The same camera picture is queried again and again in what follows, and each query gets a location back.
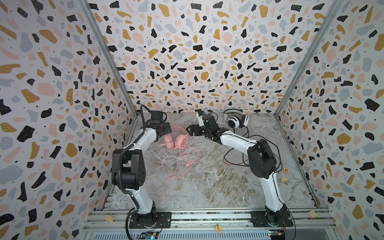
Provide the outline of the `wooden block on rail left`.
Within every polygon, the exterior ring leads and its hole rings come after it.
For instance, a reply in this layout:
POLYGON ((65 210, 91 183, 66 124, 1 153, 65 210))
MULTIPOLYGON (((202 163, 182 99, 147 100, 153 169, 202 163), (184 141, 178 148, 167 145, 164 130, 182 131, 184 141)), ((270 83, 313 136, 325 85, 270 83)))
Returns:
POLYGON ((106 216, 106 218, 105 218, 105 222, 107 222, 107 223, 113 223, 114 220, 115 220, 115 218, 114 218, 114 216, 112 216, 112 215, 108 215, 108 216, 106 216))

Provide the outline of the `wooden triangle block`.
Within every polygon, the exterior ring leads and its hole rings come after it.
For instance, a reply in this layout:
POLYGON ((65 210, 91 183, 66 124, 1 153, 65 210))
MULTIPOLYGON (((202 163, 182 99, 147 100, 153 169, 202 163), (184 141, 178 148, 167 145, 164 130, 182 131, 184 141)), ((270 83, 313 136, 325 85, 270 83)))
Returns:
POLYGON ((281 178, 281 183, 286 183, 286 182, 288 182, 288 181, 289 181, 288 178, 285 178, 285 177, 282 177, 282 178, 281 178))

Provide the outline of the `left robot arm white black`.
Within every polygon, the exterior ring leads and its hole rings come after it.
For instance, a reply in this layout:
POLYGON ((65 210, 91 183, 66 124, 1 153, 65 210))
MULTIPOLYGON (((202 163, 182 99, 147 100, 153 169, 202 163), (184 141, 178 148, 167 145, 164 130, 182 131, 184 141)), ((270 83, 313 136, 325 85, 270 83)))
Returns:
POLYGON ((112 183, 134 203, 132 220, 149 228, 157 223, 157 209, 144 186, 146 167, 144 153, 160 137, 171 133, 167 114, 162 111, 149 111, 151 118, 145 120, 141 111, 142 129, 139 135, 127 146, 113 151, 112 183))

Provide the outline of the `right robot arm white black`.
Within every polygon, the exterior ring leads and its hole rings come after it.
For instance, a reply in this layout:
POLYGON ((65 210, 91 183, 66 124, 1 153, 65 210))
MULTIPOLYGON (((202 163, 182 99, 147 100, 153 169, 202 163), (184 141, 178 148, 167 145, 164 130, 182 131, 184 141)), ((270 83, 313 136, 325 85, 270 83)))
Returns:
POLYGON ((233 148, 248 157, 251 172, 260 180, 266 200, 264 224, 271 227, 294 227, 295 221, 281 198, 277 181, 277 159, 265 139, 251 140, 220 127, 215 117, 197 113, 199 123, 187 127, 190 136, 204 136, 220 145, 233 148))

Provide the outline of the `wooden block on rail right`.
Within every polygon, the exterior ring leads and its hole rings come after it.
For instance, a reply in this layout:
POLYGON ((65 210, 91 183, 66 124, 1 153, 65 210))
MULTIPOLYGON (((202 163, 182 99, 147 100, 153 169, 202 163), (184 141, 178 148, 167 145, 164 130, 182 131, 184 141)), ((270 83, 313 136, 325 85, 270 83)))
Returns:
POLYGON ((312 219, 315 219, 318 217, 317 213, 315 211, 309 211, 308 212, 309 216, 312 218, 312 219))

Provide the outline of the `wooden block on rail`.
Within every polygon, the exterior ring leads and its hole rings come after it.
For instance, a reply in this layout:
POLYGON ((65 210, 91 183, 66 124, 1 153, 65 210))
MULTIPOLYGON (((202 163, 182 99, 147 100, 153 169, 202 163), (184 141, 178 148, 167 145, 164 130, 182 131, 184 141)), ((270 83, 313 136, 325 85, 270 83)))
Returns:
POLYGON ((309 216, 312 218, 312 219, 315 219, 318 217, 317 213, 315 211, 309 211, 308 212, 309 216))
POLYGON ((115 218, 114 218, 114 216, 112 216, 112 215, 108 215, 108 216, 106 216, 106 218, 105 218, 105 222, 107 222, 107 223, 113 223, 114 220, 115 220, 115 218))

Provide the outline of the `white black headphones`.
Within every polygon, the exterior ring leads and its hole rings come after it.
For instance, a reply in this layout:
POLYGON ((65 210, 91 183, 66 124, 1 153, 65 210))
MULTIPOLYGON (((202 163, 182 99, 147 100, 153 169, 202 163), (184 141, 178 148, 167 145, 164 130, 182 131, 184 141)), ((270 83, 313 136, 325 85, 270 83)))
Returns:
POLYGON ((233 129, 247 128, 249 123, 249 116, 242 110, 227 109, 224 111, 224 120, 228 126, 233 129))

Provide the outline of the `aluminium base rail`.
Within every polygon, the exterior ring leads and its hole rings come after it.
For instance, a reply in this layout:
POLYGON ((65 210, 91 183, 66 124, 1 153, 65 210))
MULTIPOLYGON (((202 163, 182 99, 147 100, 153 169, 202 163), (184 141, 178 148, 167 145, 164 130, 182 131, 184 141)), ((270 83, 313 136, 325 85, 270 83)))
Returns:
POLYGON ((264 224, 261 209, 159 210, 158 221, 149 228, 128 217, 128 211, 93 211, 82 240, 341 240, 336 221, 326 209, 290 210, 294 227, 264 224), (308 212, 315 211, 312 219, 308 212), (108 215, 113 223, 105 222, 108 215), (223 231, 218 234, 215 226, 223 231))

